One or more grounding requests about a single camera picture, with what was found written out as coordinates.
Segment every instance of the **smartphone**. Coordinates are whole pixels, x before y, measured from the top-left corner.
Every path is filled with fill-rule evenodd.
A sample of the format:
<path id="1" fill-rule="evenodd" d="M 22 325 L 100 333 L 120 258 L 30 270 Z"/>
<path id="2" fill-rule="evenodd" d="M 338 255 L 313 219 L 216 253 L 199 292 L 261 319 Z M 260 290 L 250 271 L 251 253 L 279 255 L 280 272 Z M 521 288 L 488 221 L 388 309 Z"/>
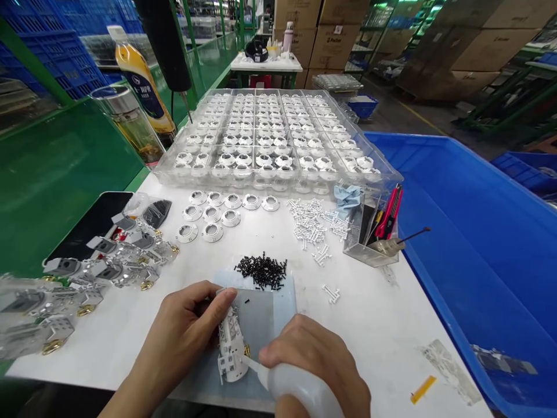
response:
<path id="1" fill-rule="evenodd" d="M 77 225 L 44 259 L 42 265 L 45 266 L 49 260 L 58 257 L 76 258 L 78 260 L 90 258 L 94 250 L 86 244 L 97 235 L 107 237 L 112 234 L 115 229 L 112 217 L 124 210 L 132 196 L 132 192 L 101 193 Z"/>

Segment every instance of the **stacked cardboard boxes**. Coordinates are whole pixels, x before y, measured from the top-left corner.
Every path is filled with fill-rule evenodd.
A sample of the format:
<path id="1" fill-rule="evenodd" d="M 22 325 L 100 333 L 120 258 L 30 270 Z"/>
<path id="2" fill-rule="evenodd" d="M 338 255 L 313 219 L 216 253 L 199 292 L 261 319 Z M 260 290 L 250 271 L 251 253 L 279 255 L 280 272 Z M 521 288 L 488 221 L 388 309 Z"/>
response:
<path id="1" fill-rule="evenodd" d="M 491 84 L 556 12 L 556 0 L 447 2 L 397 85 L 420 99 L 466 99 Z"/>
<path id="2" fill-rule="evenodd" d="M 369 0 L 277 0 L 274 36 L 283 40 L 294 22 L 292 52 L 304 71 L 296 88 L 312 88 L 317 74 L 341 73 L 360 30 Z"/>

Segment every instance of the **white workbench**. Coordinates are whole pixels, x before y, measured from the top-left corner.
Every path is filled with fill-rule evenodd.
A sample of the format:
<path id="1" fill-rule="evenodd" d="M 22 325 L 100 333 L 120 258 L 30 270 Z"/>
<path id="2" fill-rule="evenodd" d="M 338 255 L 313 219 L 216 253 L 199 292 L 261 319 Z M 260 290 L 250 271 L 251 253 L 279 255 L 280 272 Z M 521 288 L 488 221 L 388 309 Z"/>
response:
<path id="1" fill-rule="evenodd" d="M 173 201 L 161 230 L 165 236 L 174 237 L 183 223 L 180 213 L 191 190 L 162 186 L 150 174 L 139 191 Z M 327 209 L 334 206 L 332 202 L 325 205 L 330 206 Z M 180 244 L 177 259 L 163 269 L 152 289 L 110 289 L 95 312 L 78 320 L 65 346 L 48 356 L 19 358 L 7 376 L 115 390 L 130 371 L 165 295 L 199 280 L 211 280 L 217 271 L 232 269 L 240 257 L 258 256 L 265 251 L 277 260 L 288 260 L 298 312 L 344 339 L 370 387 L 374 418 L 493 417 L 484 401 L 468 406 L 421 354 L 420 347 L 439 339 L 470 378 L 402 254 L 400 261 L 391 266 L 396 276 L 393 285 L 378 269 L 343 255 L 342 243 L 328 232 L 327 243 L 333 257 L 321 268 L 313 261 L 311 251 L 301 251 L 292 234 L 294 221 L 284 200 L 277 212 L 262 208 L 240 211 L 241 223 L 225 228 L 220 241 L 209 244 L 198 236 L 192 243 Z M 202 219 L 196 223 L 203 225 Z M 328 303 L 321 289 L 323 284 L 340 289 L 336 305 Z M 437 381 L 418 403 L 412 404 L 411 393 L 430 374 Z M 262 401 L 238 404 L 229 399 L 192 396 L 181 386 L 171 397 L 266 411 L 273 407 Z"/>

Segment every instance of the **squeeze bottle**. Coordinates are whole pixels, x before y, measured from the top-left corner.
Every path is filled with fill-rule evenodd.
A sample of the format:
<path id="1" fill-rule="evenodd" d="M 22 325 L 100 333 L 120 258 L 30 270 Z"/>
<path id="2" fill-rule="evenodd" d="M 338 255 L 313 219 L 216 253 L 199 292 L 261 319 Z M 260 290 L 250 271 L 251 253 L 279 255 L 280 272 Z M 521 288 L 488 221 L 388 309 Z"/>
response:
<path id="1" fill-rule="evenodd" d="M 129 42 L 121 26 L 107 26 L 110 37 L 116 42 L 116 62 L 147 114 L 147 120 L 165 148 L 172 145 L 176 125 L 158 95 L 155 81 L 143 55 Z"/>
<path id="2" fill-rule="evenodd" d="M 257 372 L 259 381 L 273 398 L 294 396 L 311 418 L 344 418 L 335 394 L 323 379 L 289 364 L 281 363 L 268 369 L 245 355 L 236 357 Z"/>

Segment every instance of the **cardboard box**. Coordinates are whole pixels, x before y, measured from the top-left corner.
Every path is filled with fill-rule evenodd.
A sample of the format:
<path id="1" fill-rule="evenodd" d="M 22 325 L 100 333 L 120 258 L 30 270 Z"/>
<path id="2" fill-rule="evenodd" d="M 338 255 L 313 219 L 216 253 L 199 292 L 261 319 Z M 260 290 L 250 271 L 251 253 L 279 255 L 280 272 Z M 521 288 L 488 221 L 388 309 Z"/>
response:
<path id="1" fill-rule="evenodd" d="M 308 71 L 309 70 L 304 70 L 301 73 L 296 74 L 296 84 L 294 85 L 295 89 L 301 90 L 304 88 L 306 85 L 306 78 L 308 77 Z M 280 88 L 281 78 L 282 77 L 280 75 L 274 75 L 271 79 L 271 86 L 273 88 Z"/>
<path id="2" fill-rule="evenodd" d="M 499 71 L 539 30 L 429 28 L 411 60 L 452 71 Z"/>
<path id="3" fill-rule="evenodd" d="M 555 13 L 556 0 L 451 0 L 443 5 L 433 26 L 537 29 Z"/>
<path id="4" fill-rule="evenodd" d="M 284 29 L 276 27 L 274 36 L 279 42 L 284 39 Z M 300 62 L 302 68 L 308 68 L 312 58 L 313 41 L 315 41 L 316 29 L 294 29 L 292 37 L 292 52 Z"/>
<path id="5" fill-rule="evenodd" d="M 396 85 L 422 100 L 459 102 L 491 84 L 499 71 L 448 71 L 405 67 Z"/>
<path id="6" fill-rule="evenodd" d="M 359 31 L 359 24 L 319 26 L 309 67 L 343 70 Z"/>
<path id="7" fill-rule="evenodd" d="M 343 70 L 329 70 L 329 69 L 309 69 L 306 78 L 305 89 L 313 89 L 313 76 L 319 74 L 342 74 Z"/>
<path id="8" fill-rule="evenodd" d="M 315 29 L 321 0 L 276 0 L 274 5 L 275 27 L 286 28 L 294 22 L 294 29 Z"/>
<path id="9" fill-rule="evenodd" d="M 395 7 L 395 11 L 393 12 L 393 16 L 401 16 L 401 17 L 415 17 L 419 10 L 422 8 L 424 2 L 399 2 L 399 4 Z"/>
<path id="10" fill-rule="evenodd" d="M 369 0 L 324 0 L 319 25 L 360 25 L 369 8 Z"/>
<path id="11" fill-rule="evenodd" d="M 402 54 L 415 32 L 416 29 L 387 29 L 377 52 L 394 55 Z"/>

